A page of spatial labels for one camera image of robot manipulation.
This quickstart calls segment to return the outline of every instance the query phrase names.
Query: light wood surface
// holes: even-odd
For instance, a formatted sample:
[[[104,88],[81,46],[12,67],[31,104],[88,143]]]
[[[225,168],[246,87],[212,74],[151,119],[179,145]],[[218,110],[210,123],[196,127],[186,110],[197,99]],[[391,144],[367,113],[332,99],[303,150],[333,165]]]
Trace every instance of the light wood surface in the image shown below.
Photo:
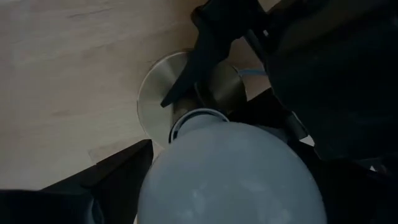
[[[0,0],[0,189],[41,189],[145,139],[141,81],[193,47],[204,2]],[[243,40],[229,61],[260,66]]]

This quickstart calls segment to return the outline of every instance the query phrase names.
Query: wooden floor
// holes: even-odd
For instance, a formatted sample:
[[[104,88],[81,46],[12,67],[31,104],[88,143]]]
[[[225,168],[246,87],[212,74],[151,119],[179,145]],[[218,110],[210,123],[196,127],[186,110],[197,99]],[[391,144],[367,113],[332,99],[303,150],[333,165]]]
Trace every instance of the wooden floor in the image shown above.
[[[204,2],[0,0],[0,189],[41,189],[146,138],[140,84],[193,47]],[[229,61],[259,66],[243,40]]]

